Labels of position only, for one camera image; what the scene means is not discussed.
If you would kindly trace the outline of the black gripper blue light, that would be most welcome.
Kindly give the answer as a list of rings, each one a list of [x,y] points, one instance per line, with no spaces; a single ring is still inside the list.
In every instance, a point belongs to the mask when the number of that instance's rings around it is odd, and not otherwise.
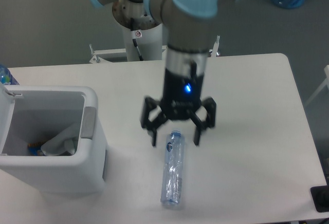
[[[216,122],[216,102],[212,97],[200,100],[204,75],[195,76],[193,79],[174,74],[168,69],[164,73],[163,93],[161,100],[155,100],[150,96],[144,98],[140,124],[151,136],[151,145],[156,146],[157,130],[168,120],[188,120],[195,124],[193,143],[199,146],[202,132],[208,128],[214,128]],[[199,108],[206,110],[204,120],[195,113]],[[150,113],[156,108],[160,112],[150,120]]]

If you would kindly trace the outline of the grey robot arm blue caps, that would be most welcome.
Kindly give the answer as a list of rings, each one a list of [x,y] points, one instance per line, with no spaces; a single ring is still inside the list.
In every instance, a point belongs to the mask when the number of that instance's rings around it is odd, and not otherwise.
[[[102,7],[119,0],[90,0]],[[160,100],[145,97],[141,127],[156,145],[157,130],[167,121],[191,120],[195,124],[193,142],[215,127],[216,102],[201,99],[206,62],[210,51],[209,34],[222,2],[237,0],[127,0],[142,4],[143,17],[163,24],[168,32],[168,52]]]

